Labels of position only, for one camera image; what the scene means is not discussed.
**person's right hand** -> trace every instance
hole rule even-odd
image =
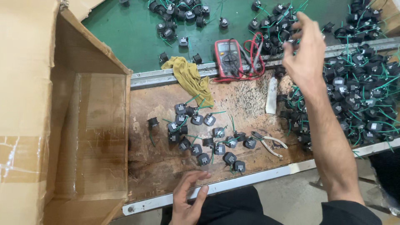
[[[319,95],[321,91],[326,93],[326,85],[322,78],[326,45],[317,22],[302,12],[297,12],[297,18],[299,22],[294,23],[292,27],[301,29],[302,33],[294,34],[292,38],[301,38],[299,50],[293,56],[292,45],[284,43],[282,64],[304,97],[310,98]]]

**red multimeter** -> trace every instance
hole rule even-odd
[[[220,71],[220,78],[240,79],[243,76],[243,67],[238,41],[235,39],[216,41],[215,56]]]

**multimeter display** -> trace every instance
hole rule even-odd
[[[215,53],[218,61],[220,77],[241,77],[238,69],[242,71],[238,42],[236,40],[221,40],[215,42]]]

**workbench edge strip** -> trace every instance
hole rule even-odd
[[[400,146],[400,138],[394,139],[390,142],[392,147]],[[368,156],[372,154],[376,154],[380,151],[384,151],[390,149],[389,144],[387,142],[376,143],[373,145],[367,145],[363,147],[359,147],[353,149],[357,151],[359,156]],[[208,195],[212,195],[215,193],[231,190],[238,187],[243,187],[247,185],[252,185],[255,183],[259,183],[266,180],[271,180],[277,177],[282,177],[294,173],[298,173],[301,171],[309,170],[316,168],[314,159],[309,159],[306,161],[298,162],[298,163],[291,163],[281,167],[275,167],[272,169],[267,169],[264,171],[259,171],[255,173],[246,174],[239,177],[230,178],[223,181],[217,181],[215,183],[211,183],[208,186]],[[194,199],[197,196],[198,191],[200,190],[199,187],[191,188],[188,192],[188,199]],[[172,193],[161,195],[157,197],[153,197],[150,199],[145,199],[142,201],[137,201],[134,203],[126,204],[122,207],[122,212],[125,216],[132,215],[135,213],[141,213],[144,211],[152,210],[161,208],[163,206],[171,205],[172,204]]]

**concrete floor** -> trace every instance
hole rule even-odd
[[[375,180],[369,160],[357,160],[360,177]],[[261,199],[264,214],[285,225],[319,224],[322,220],[321,202],[327,201],[326,193],[310,186],[318,180],[316,169],[258,183],[255,188]],[[379,205],[382,194],[376,185],[359,182],[364,200]],[[400,225],[400,219],[371,209],[384,225]],[[160,224],[161,209],[117,219],[111,225]]]

